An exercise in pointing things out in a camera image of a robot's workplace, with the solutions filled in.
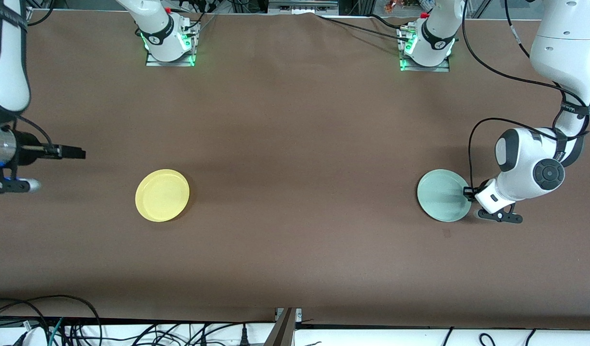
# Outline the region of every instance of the table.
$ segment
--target table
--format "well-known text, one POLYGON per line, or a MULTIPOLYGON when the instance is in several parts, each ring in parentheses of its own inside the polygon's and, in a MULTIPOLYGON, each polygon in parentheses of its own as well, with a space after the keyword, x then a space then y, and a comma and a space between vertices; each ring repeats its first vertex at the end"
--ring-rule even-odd
MULTIPOLYGON (((537 22, 516 26, 529 47, 537 22)), ((506 22, 467 28, 482 59, 537 78, 506 22)), ((590 328, 590 136, 559 190, 517 204, 519 226, 437 222, 415 194, 432 169, 466 177, 478 120, 550 125, 558 92, 488 72, 462 41, 451 72, 401 72, 391 39, 311 14, 220 15, 193 68, 145 67, 134 30, 92 11, 29 29, 25 115, 88 158, 36 162, 20 175, 40 192, 0 196, 0 296, 75 294, 115 318, 297 306, 324 323, 590 328), (194 204, 151 223, 135 189, 163 168, 194 204)), ((506 128, 475 135, 476 184, 506 128)))

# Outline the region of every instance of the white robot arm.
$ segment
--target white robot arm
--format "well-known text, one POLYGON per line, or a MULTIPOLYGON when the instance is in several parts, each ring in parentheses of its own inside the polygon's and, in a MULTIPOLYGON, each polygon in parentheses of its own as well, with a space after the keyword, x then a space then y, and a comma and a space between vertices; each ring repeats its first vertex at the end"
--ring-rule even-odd
POLYGON ((409 37, 412 40, 405 45, 404 53, 422 66, 440 65, 451 53, 455 34, 462 24, 463 11, 462 0, 436 0, 429 16, 409 23, 414 35, 409 37))
POLYGON ((485 210, 479 216, 492 215, 497 221, 502 220, 504 207, 556 190, 565 179, 565 167, 583 150, 584 137, 579 135, 590 116, 590 0, 543 1, 545 14, 530 62, 538 73, 574 92, 585 105, 564 95, 552 128, 537 129, 557 139, 528 129, 502 134, 495 145, 501 173, 473 191, 485 210))
POLYGON ((160 0, 116 0, 133 16, 146 43, 158 61, 172 62, 192 48, 190 19, 166 10, 160 0))
POLYGON ((25 70, 26 26, 25 1, 0 0, 0 193, 31 192, 40 187, 34 179, 18 178, 18 166, 38 158, 86 158, 81 148, 52 144, 51 139, 42 144, 36 136, 17 131, 15 124, 7 124, 25 120, 21 114, 30 103, 25 70), (9 177, 5 177, 4 169, 10 169, 9 177))

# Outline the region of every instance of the black cable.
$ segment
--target black cable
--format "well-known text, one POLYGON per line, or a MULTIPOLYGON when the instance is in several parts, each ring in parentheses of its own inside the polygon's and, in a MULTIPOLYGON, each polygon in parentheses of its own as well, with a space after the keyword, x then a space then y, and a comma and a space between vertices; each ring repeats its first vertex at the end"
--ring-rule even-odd
POLYGON ((199 335, 199 334, 201 334, 201 333, 203 333, 203 335, 205 335, 205 329, 206 329, 208 326, 209 326, 209 324, 204 324, 204 325, 203 325, 203 328, 201 328, 201 330, 200 330, 200 331, 196 332, 196 333, 195 333, 195 335, 193 335, 192 337, 190 337, 190 340, 188 340, 188 342, 187 342, 187 343, 186 343, 184 346, 189 346, 189 345, 191 345, 191 343, 192 343, 192 340, 194 340, 194 339, 197 337, 197 335, 199 335))
POLYGON ((43 16, 43 18, 39 19, 38 21, 36 21, 34 23, 28 23, 28 26, 34 26, 37 24, 41 24, 54 11, 55 7, 56 7, 56 0, 51 0, 51 4, 49 5, 49 11, 47 11, 47 13, 43 16))
MULTIPOLYGON (((508 27, 511 28, 511 31, 513 32, 513 36, 515 36, 515 41, 517 41, 517 44, 519 45, 519 48, 521 49, 521 51, 524 52, 524 54, 526 55, 526 57, 528 57, 528 59, 530 59, 530 53, 528 53, 526 48, 524 48, 524 45, 521 44, 521 39, 519 39, 519 35, 517 35, 517 31, 515 30, 515 27, 513 26, 513 21, 511 20, 511 15, 508 13, 508 0, 504 0, 504 13, 506 13, 506 21, 508 22, 508 27)), ((553 82, 553 84, 556 87, 562 88, 556 82, 553 82)), ((560 92, 562 93, 562 99, 565 100, 566 99, 565 92, 563 90, 560 90, 560 92)), ((553 121, 554 129, 556 128, 555 124, 556 124, 556 121, 554 120, 553 121)))
MULTIPOLYGON (((534 335, 535 331, 536 331, 536 329, 532 329, 532 331, 530 332, 530 334, 526 338, 526 343, 524 344, 524 346, 528 346, 528 344, 530 344, 530 338, 532 338, 532 335, 534 335)), ((484 337, 487 337, 489 339, 489 341, 491 341, 491 346, 495 346, 495 342, 493 341, 493 338, 491 337, 491 335, 489 335, 487 333, 480 333, 479 334, 479 343, 481 344, 481 346, 488 346, 487 344, 485 344, 483 342, 484 337)))
POLYGON ((169 334, 169 332, 170 332, 170 331, 172 331, 172 330, 174 330, 174 329, 178 328, 179 326, 181 326, 181 324, 174 324, 174 325, 173 325, 173 327, 171 327, 171 328, 167 329, 167 331, 166 331, 166 332, 164 332, 164 334, 163 334, 161 337, 156 337, 156 338, 154 339, 154 342, 158 343, 158 342, 159 342, 161 339, 163 339, 163 337, 165 337, 165 335, 169 334))
POLYGON ((455 327, 451 327, 449 328, 449 332, 447 333, 447 335, 444 337, 444 341, 442 342, 442 346, 447 346, 447 341, 449 341, 449 335, 451 335, 451 332, 453 332, 453 329, 455 327))
POLYGON ((462 13, 462 35, 464 36, 464 42, 466 42, 466 48, 468 48, 468 51, 470 52, 470 54, 472 55, 472 57, 475 58, 475 60, 478 63, 480 63, 485 68, 487 68, 489 71, 491 71, 491 72, 493 72, 495 74, 499 74, 499 75, 501 75, 503 77, 506 77, 508 79, 512 79, 513 81, 519 81, 519 82, 528 83, 528 84, 531 84, 531 85, 539 85, 539 86, 554 88, 556 90, 563 91, 566 94, 569 94, 570 96, 573 96, 577 101, 579 101, 579 103, 581 104, 581 106, 587 107, 587 105, 585 104, 585 102, 583 102, 583 100, 581 100, 581 98, 577 94, 575 94, 574 92, 572 92, 570 90, 566 90, 565 88, 558 87, 558 86, 555 86, 555 85, 550 85, 548 83, 543 83, 543 82, 539 82, 539 81, 531 81, 530 79, 524 79, 524 78, 521 78, 521 77, 511 76, 509 74, 500 72, 500 71, 496 70, 495 68, 492 68, 491 66, 489 66, 488 64, 486 64, 484 61, 482 61, 477 56, 477 54, 472 50, 472 47, 470 46, 470 42, 468 42, 468 37, 466 35, 466 11, 468 9, 468 1, 469 0, 464 0, 464 12, 462 13))
POLYGON ((17 120, 23 121, 26 124, 30 125, 31 127, 34 127, 37 131, 39 131, 44 137, 45 140, 47 141, 47 144, 49 144, 51 146, 52 142, 51 142, 51 138, 49 137, 49 135, 47 134, 47 132, 45 132, 39 125, 36 125, 33 121, 28 120, 27 118, 24 118, 21 115, 13 115, 14 117, 16 117, 17 120))
POLYGON ((337 23, 337 24, 342 24, 342 25, 345 25, 345 26, 350 26, 351 28, 355 28, 355 29, 359 29, 359 30, 367 31, 368 33, 373 33, 373 34, 381 35, 381 36, 383 36, 383 37, 390 37, 390 38, 392 38, 392 39, 396 39, 396 40, 398 40, 398 41, 408 41, 408 39, 407 39, 407 38, 405 38, 405 37, 396 37, 396 36, 394 36, 394 35, 389 35, 389 34, 386 34, 386 33, 381 33, 381 32, 379 32, 379 31, 374 31, 374 30, 370 30, 370 29, 362 28, 362 27, 360 27, 360 26, 356 26, 356 25, 352 25, 352 24, 348 24, 348 23, 340 22, 339 20, 335 20, 335 19, 332 19, 332 18, 326 18, 326 17, 322 17, 322 16, 318 16, 318 17, 319 17, 319 18, 323 18, 324 20, 328 20, 328 21, 330 21, 330 22, 334 22, 334 23, 337 23))
POLYGON ((515 39, 517 40, 517 44, 519 44, 519 48, 522 52, 526 55, 526 57, 530 57, 530 53, 524 48, 524 45, 521 44, 521 40, 517 36, 517 32, 515 31, 515 27, 513 26, 513 21, 511 20, 511 15, 508 13, 508 0, 504 0, 504 12, 506 13, 506 21, 508 22, 508 26, 510 26, 513 34, 515 35, 515 39))
POLYGON ((381 16, 379 16, 379 15, 376 15, 376 14, 374 14, 374 13, 370 13, 370 14, 366 15, 366 17, 372 17, 372 18, 376 18, 376 19, 380 20, 380 22, 381 22, 381 23, 383 23, 383 24, 385 24, 386 26, 388 26, 388 27, 390 27, 390 28, 393 28, 393 29, 399 29, 401 26, 403 26, 403 25, 404 25, 404 24, 402 24, 402 25, 394 25, 394 24, 391 24, 391 23, 387 22, 386 20, 384 20, 384 19, 383 19, 381 16))
POLYGON ((31 309, 33 309, 35 311, 35 313, 38 315, 39 325, 41 326, 41 328, 43 328, 43 332, 45 332, 45 341, 47 343, 49 343, 49 325, 47 324, 47 321, 45 320, 45 316, 43 316, 43 313, 41 313, 41 311, 39 309, 37 309, 36 306, 31 304, 27 300, 16 299, 16 298, 0 298, 0 301, 16 302, 14 305, 25 304, 25 305, 28 305, 31 309))
POLYGON ((152 330, 152 328, 155 328, 156 326, 158 326, 158 323, 155 323, 146 328, 145 331, 141 332, 141 334, 135 338, 135 341, 133 341, 133 344, 131 346, 138 346, 137 343, 139 342, 139 340, 141 340, 146 334, 148 334, 152 330))
POLYGON ((0 327, 10 326, 12 324, 22 324, 22 323, 24 323, 24 322, 23 321, 13 321, 13 322, 1 323, 0 327))
POLYGON ((5 305, 4 307, 1 307, 0 312, 5 311, 6 309, 9 309, 10 307, 18 305, 18 304, 29 304, 28 302, 32 302, 34 300, 50 299, 50 298, 68 298, 68 299, 72 299, 72 300, 77 300, 78 302, 81 302, 82 304, 86 305, 90 309, 90 311, 92 311, 93 315, 97 319, 97 324, 98 324, 98 328, 99 328, 99 337, 102 338, 101 318, 99 317, 99 315, 97 313, 97 309, 95 309, 95 307, 92 304, 90 304, 90 302, 88 300, 85 300, 85 299, 79 298, 79 297, 75 297, 75 296, 71 296, 68 294, 52 294, 51 296, 40 296, 40 297, 30 298, 27 300, 13 299, 13 300, 18 300, 19 302, 11 303, 9 305, 5 305))
POLYGON ((489 341, 491 341, 491 345, 492 346, 495 346, 495 342, 493 341, 492 337, 489 334, 487 334, 487 333, 480 333, 479 334, 479 343, 481 344, 481 346, 488 346, 487 344, 485 344, 483 342, 483 337, 485 337, 485 336, 488 337, 489 341))
POLYGON ((190 28, 194 28, 195 25, 199 24, 201 22, 201 18, 203 18, 203 16, 205 15, 205 12, 201 12, 201 15, 199 16, 199 19, 197 19, 193 24, 189 25, 189 26, 185 26, 184 30, 188 30, 190 28))
POLYGON ((530 344, 530 339, 532 339, 532 336, 534 335, 535 331, 536 331, 536 328, 532 329, 532 331, 530 332, 528 337, 526 337, 526 343, 524 344, 524 346, 528 346, 530 344))

